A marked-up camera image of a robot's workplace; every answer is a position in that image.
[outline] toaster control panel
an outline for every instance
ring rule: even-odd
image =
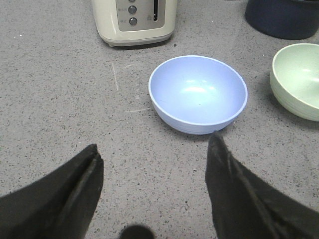
[[[166,0],[116,0],[120,31],[139,31],[164,26]]]

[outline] black object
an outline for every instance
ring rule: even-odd
[[[245,18],[267,35],[305,39],[319,28],[319,0],[249,0]]]
[[[83,239],[103,185],[92,144],[44,178],[0,198],[0,239]]]
[[[219,239],[319,239],[319,213],[245,168],[213,133],[206,184]]]
[[[143,225],[132,225],[122,231],[120,239],[154,239],[154,234]]]

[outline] countertop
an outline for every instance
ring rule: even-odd
[[[319,123],[274,97],[272,58],[282,40],[252,28],[246,0],[178,1],[163,43],[111,48],[99,37],[89,0],[2,0],[0,196],[43,177],[96,143],[104,186],[87,239],[115,239],[142,223],[157,238],[213,239],[204,181],[208,135],[165,124],[148,95],[161,62],[203,55],[232,66],[249,98],[221,131],[233,155],[269,184],[319,211]]]

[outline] bowl rim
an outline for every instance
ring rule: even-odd
[[[188,58],[188,57],[194,57],[194,58],[205,58],[205,59],[209,59],[211,61],[215,61],[219,64],[222,64],[224,66],[226,66],[228,69],[230,69],[231,71],[233,71],[237,76],[238,78],[240,79],[240,81],[242,82],[243,86],[244,86],[244,89],[245,89],[245,99],[244,99],[244,103],[242,104],[242,106],[240,107],[240,109],[235,113],[233,114],[231,117],[228,117],[224,120],[221,120],[221,121],[216,121],[216,122],[210,122],[210,123],[194,123],[194,122],[190,122],[190,121],[186,121],[186,120],[183,120],[183,119],[180,119],[180,118],[177,118],[171,114],[169,114],[167,111],[165,111],[155,100],[153,94],[152,94],[152,90],[151,90],[151,83],[152,83],[152,79],[153,79],[153,76],[155,74],[155,72],[160,68],[162,67],[164,64],[170,62],[170,61],[173,61],[173,60],[176,60],[178,58]],[[160,109],[164,114],[166,114],[167,116],[169,116],[170,118],[176,120],[176,121],[179,121],[179,122],[182,122],[182,123],[186,123],[186,124],[189,124],[189,125],[194,125],[194,126],[213,126],[213,125],[218,125],[218,124],[222,124],[222,123],[226,123],[230,120],[233,120],[235,119],[245,108],[246,104],[247,104],[247,100],[248,100],[248,90],[247,90],[247,86],[246,86],[246,83],[245,81],[243,80],[243,78],[239,75],[239,73],[237,71],[235,71],[232,67],[230,67],[229,65],[227,65],[226,63],[222,62],[222,61],[219,61],[219,60],[216,60],[214,58],[211,58],[211,57],[207,57],[207,56],[199,56],[199,55],[184,55],[184,56],[177,56],[177,57],[173,57],[173,58],[170,58],[164,62],[162,62],[161,64],[159,64],[152,72],[151,76],[150,76],[150,79],[149,79],[149,94],[150,94],[150,97],[151,97],[151,100],[153,102],[153,104],[156,105],[156,107],[158,109]]]
[[[281,81],[278,80],[278,75],[277,75],[276,70],[275,70],[275,62],[276,62],[276,59],[277,59],[278,55],[279,55],[281,52],[283,52],[284,50],[288,49],[288,48],[295,47],[295,46],[300,46],[300,45],[308,45],[308,46],[311,45],[311,46],[319,47],[319,44],[314,44],[314,43],[296,43],[296,44],[291,44],[291,45],[288,45],[288,46],[285,46],[285,47],[281,48],[281,49],[275,54],[275,56],[274,56],[274,58],[273,58],[273,61],[272,61],[272,71],[273,71],[273,73],[274,73],[274,76],[275,76],[275,79],[276,79],[277,83],[278,83],[290,96],[292,96],[292,97],[295,98],[297,101],[300,101],[301,103],[303,103],[303,104],[305,104],[305,105],[307,105],[307,106],[309,106],[309,107],[311,107],[311,108],[314,108],[314,109],[316,109],[316,110],[319,110],[319,107],[316,107],[316,106],[311,105],[311,104],[309,104],[308,102],[306,102],[306,101],[304,101],[304,100],[302,100],[302,99],[299,99],[297,96],[295,96],[295,95],[292,94],[290,91],[288,91],[287,88],[285,87],[285,85],[283,85],[283,84],[281,83]]]

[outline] toaster slot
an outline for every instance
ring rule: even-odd
[[[154,0],[154,21],[158,20],[159,16],[159,0]]]

